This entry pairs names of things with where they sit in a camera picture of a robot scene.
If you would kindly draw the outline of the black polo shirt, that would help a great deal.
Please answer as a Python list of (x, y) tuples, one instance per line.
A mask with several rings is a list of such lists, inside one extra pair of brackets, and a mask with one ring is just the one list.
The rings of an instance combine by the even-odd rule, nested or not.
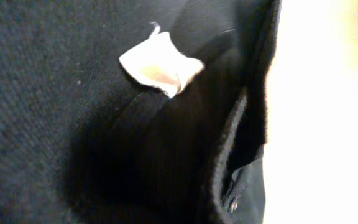
[[(280, 1), (0, 1), (0, 223), (262, 223)], [(174, 98), (119, 57), (159, 28)]]

